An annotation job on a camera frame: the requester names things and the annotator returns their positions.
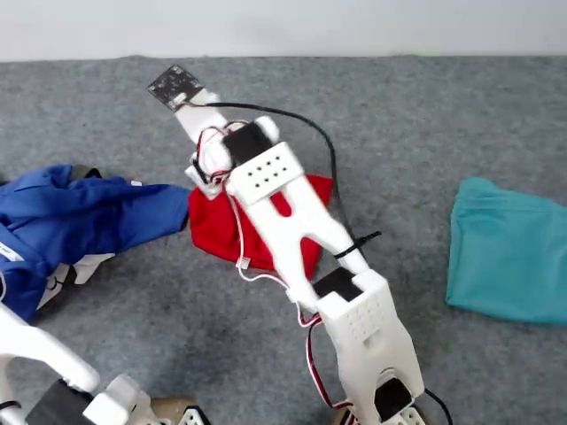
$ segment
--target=teal towel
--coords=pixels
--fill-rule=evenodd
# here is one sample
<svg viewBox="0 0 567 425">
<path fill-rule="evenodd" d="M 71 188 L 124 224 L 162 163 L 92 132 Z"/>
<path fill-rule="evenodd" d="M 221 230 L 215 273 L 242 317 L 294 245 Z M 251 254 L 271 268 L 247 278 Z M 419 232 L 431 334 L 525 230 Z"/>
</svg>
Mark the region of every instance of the teal towel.
<svg viewBox="0 0 567 425">
<path fill-rule="evenodd" d="M 451 214 L 447 303 L 567 324 L 567 208 L 486 179 L 463 181 Z"/>
</svg>

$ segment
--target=blue cloth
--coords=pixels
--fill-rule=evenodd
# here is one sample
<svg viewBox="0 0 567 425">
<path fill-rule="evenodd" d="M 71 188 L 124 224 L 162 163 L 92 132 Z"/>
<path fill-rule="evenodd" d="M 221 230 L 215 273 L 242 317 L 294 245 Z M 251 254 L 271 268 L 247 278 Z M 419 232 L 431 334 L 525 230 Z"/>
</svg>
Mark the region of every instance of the blue cloth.
<svg viewBox="0 0 567 425">
<path fill-rule="evenodd" d="M 0 187 L 0 243 L 24 259 L 10 261 L 0 250 L 4 303 L 26 321 L 60 263 L 173 234 L 187 218 L 186 189 L 132 186 L 120 177 L 72 182 L 72 171 L 71 165 L 51 166 Z"/>
<path fill-rule="evenodd" d="M 462 182 L 451 215 L 447 303 L 567 324 L 567 209 L 486 179 Z"/>
</svg>

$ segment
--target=clothing label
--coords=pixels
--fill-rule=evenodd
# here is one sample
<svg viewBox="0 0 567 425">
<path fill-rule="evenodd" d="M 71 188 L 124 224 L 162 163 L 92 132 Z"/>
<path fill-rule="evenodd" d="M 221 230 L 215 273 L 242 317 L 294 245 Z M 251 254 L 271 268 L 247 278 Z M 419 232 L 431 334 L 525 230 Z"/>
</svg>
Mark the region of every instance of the clothing label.
<svg viewBox="0 0 567 425">
<path fill-rule="evenodd" d="M 24 259 L 12 248 L 0 242 L 0 254 L 4 255 L 10 261 L 23 261 Z"/>
<path fill-rule="evenodd" d="M 243 270 L 246 270 L 248 266 L 250 266 L 250 259 L 248 259 L 247 257 L 242 257 L 242 261 L 240 261 L 240 259 L 237 260 L 237 267 L 238 265 L 240 265 L 240 268 L 242 268 Z"/>
</svg>

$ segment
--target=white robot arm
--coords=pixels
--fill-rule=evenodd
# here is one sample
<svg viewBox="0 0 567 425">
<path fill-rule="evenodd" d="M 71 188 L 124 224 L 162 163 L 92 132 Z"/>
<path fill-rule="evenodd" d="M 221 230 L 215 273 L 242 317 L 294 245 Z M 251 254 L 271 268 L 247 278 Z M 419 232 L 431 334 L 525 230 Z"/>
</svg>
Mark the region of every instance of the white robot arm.
<svg viewBox="0 0 567 425">
<path fill-rule="evenodd" d="M 408 409 L 418 418 L 411 406 L 424 391 L 423 378 L 388 283 L 330 216 L 289 145 L 279 142 L 274 122 L 261 117 L 230 127 L 215 107 L 222 105 L 218 97 L 180 66 L 172 66 L 148 89 L 198 145 L 186 174 L 210 198 L 226 188 L 270 249 L 290 301 L 320 314 L 358 422 L 404 424 Z M 291 216 L 283 217 L 272 204 L 276 192 L 291 206 Z M 340 265 L 315 284 L 305 275 L 303 237 L 335 255 Z"/>
</svg>

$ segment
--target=gray carpet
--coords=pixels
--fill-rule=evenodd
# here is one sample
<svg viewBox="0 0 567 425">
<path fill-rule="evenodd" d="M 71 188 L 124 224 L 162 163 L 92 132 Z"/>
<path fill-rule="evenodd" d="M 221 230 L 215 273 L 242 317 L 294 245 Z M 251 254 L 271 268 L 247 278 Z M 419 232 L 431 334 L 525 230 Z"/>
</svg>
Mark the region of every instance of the gray carpet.
<svg viewBox="0 0 567 425">
<path fill-rule="evenodd" d="M 144 90 L 172 61 L 0 65 L 0 173 L 60 162 L 144 182 L 188 185 L 193 148 Z M 472 175 L 567 204 L 567 58 L 200 58 L 179 61 L 227 100 L 303 112 L 336 140 L 354 227 L 392 286 L 427 385 L 462 425 L 565 423 L 567 330 L 500 321 L 444 304 L 448 216 Z M 235 114 L 236 117 L 252 115 Z M 277 119 L 309 172 L 322 140 Z M 320 272 L 333 262 L 325 257 Z M 100 371 L 153 396 L 190 394 L 221 424 L 326 424 L 305 365 L 304 332 L 271 282 L 247 283 L 185 232 L 105 264 L 42 312 L 49 330 Z M 339 398 L 323 332 L 316 357 Z M 16 361 L 23 401 L 54 378 Z M 435 423 L 439 409 L 424 399 Z"/>
</svg>

